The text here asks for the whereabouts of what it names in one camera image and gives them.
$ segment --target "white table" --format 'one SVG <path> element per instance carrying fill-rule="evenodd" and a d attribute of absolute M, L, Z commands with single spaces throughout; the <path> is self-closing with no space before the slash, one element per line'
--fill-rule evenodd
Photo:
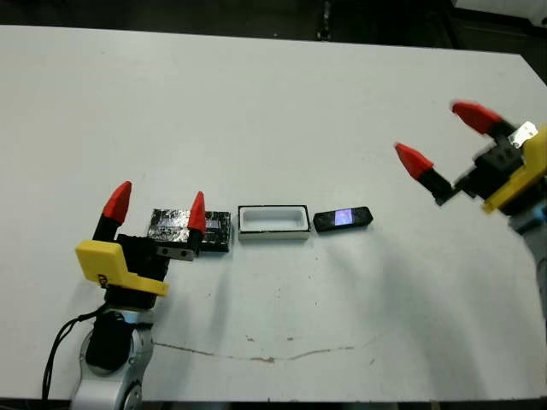
<path fill-rule="evenodd" d="M 451 99 L 546 120 L 547 89 L 519 56 L 10 26 L 0 56 L 0 396 L 38 397 L 57 330 L 101 302 L 74 247 L 126 179 L 126 234 L 197 190 L 234 215 L 259 203 L 374 215 L 366 231 L 236 238 L 227 255 L 172 261 L 155 340 L 173 347 L 156 347 L 146 400 L 547 393 L 523 243 L 466 196 L 438 208 L 393 149 L 422 150 L 453 180 L 486 140 Z M 57 353 L 52 397 L 71 395 L 90 329 Z"/>

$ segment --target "robotic arm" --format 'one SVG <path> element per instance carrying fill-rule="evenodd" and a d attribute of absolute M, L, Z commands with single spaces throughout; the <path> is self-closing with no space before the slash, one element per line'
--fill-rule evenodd
<path fill-rule="evenodd" d="M 539 132 L 531 122 L 514 127 L 500 115 L 471 102 L 456 102 L 452 111 L 494 144 L 474 157 L 454 186 L 415 149 L 397 143 L 395 149 L 409 174 L 429 190 L 441 206 L 458 192 L 484 200 L 489 214 L 499 210 L 522 236 L 536 261 L 536 276 L 547 320 L 547 126 Z"/>
<path fill-rule="evenodd" d="M 130 182 L 118 187 L 104 207 L 93 239 L 76 248 L 85 278 L 106 293 L 105 305 L 80 350 L 81 379 L 71 404 L 74 410 L 141 408 L 143 375 L 153 350 L 151 309 L 156 298 L 168 292 L 163 279 L 169 258 L 151 238 L 123 234 L 115 238 L 130 193 Z M 202 192 L 192 205 L 188 228 L 180 259 L 192 261 L 205 232 Z"/>

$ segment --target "yellow gripper bracket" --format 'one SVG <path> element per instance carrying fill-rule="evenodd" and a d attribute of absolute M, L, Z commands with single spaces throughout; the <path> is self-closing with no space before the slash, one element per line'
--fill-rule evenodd
<path fill-rule="evenodd" d="M 503 207 L 522 191 L 547 175 L 547 126 L 528 139 L 522 147 L 524 165 L 513 172 L 509 181 L 486 198 L 482 208 L 486 213 Z"/>
<path fill-rule="evenodd" d="M 129 272 L 118 243 L 85 240 L 76 247 L 76 255 L 85 278 L 102 287 L 112 284 L 158 296 L 168 293 L 168 284 Z"/>

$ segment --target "black cable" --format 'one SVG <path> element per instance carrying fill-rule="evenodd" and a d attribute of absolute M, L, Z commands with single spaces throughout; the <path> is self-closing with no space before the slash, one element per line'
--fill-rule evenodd
<path fill-rule="evenodd" d="M 59 345 L 61 344 L 63 339 L 66 336 L 68 336 L 68 333 L 72 331 L 72 329 L 74 328 L 74 325 L 76 325 L 78 322 L 83 322 L 84 320 L 97 317 L 105 309 L 106 309 L 106 303 L 104 303 L 100 308 L 98 308 L 97 310 L 94 310 L 93 312 L 81 314 L 77 318 L 71 319 L 67 323 L 65 323 L 62 326 L 62 328 L 59 330 L 59 332 L 57 333 L 55 341 L 53 342 L 53 346 L 51 346 L 50 356 L 48 357 L 48 361 L 45 365 L 44 378 L 42 379 L 42 409 L 43 410 L 47 410 L 49 408 L 48 397 L 50 396 L 51 375 L 53 373 L 53 360 L 55 359 L 55 354 L 57 352 L 57 349 L 59 348 Z"/>

